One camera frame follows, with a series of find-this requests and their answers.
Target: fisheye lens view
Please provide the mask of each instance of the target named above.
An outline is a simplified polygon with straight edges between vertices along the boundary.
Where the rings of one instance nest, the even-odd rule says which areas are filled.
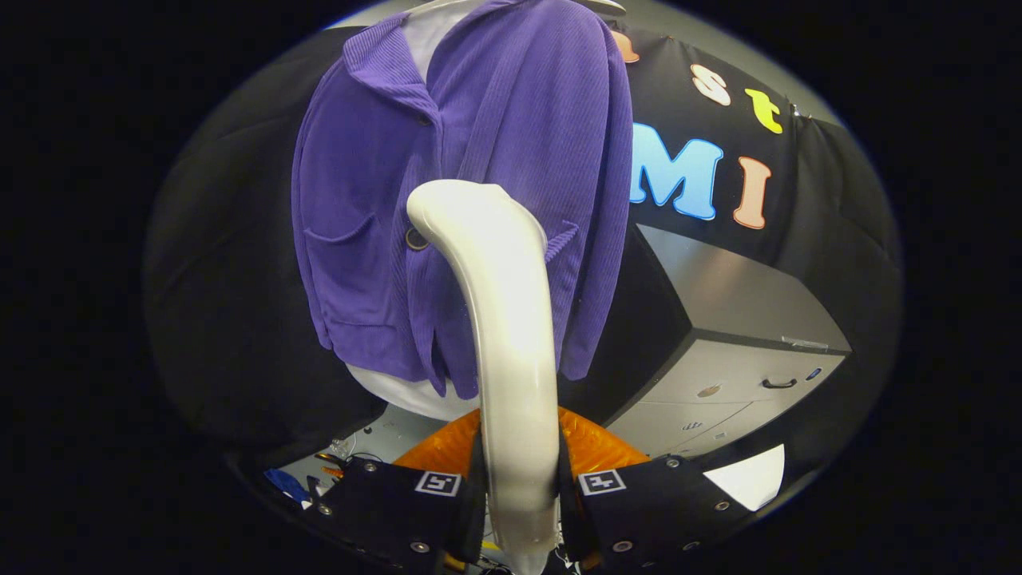
[[[387,0],[225,93],[143,312],[247,505],[365,572],[600,575],[797,499],[888,384],[902,239],[876,142],[726,27]]]

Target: jacket button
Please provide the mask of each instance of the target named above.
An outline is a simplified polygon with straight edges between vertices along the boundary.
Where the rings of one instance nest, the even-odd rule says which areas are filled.
[[[408,243],[409,247],[416,251],[421,251],[429,246],[429,241],[427,241],[425,237],[422,237],[419,230],[414,227],[408,228],[408,231],[405,232],[405,242]]]

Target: drawer handle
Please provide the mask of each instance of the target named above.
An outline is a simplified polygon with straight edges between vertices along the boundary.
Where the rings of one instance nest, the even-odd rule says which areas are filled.
[[[783,390],[783,389],[795,387],[795,384],[797,384],[797,383],[798,383],[797,380],[792,380],[792,381],[790,381],[788,383],[785,383],[785,384],[772,384],[772,383],[770,383],[770,380],[763,380],[763,387],[766,388],[766,389],[769,389],[769,390]]]

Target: blue object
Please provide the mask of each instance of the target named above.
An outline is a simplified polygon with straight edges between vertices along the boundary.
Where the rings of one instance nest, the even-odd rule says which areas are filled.
[[[290,495],[295,501],[312,501],[312,497],[309,496],[309,492],[301,487],[298,480],[294,479],[290,475],[280,470],[270,470],[265,472],[263,475],[273,482],[278,489]]]

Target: letter m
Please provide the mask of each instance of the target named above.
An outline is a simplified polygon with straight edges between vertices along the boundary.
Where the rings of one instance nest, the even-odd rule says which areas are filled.
[[[663,205],[670,195],[683,185],[682,193],[675,198],[675,209],[686,215],[712,220],[713,176],[716,162],[724,157],[724,150],[706,140],[692,139],[675,156],[667,155],[667,148],[660,134],[645,124],[635,124],[632,150],[632,193],[629,199],[640,203],[646,199],[642,176],[646,174],[653,201]]]

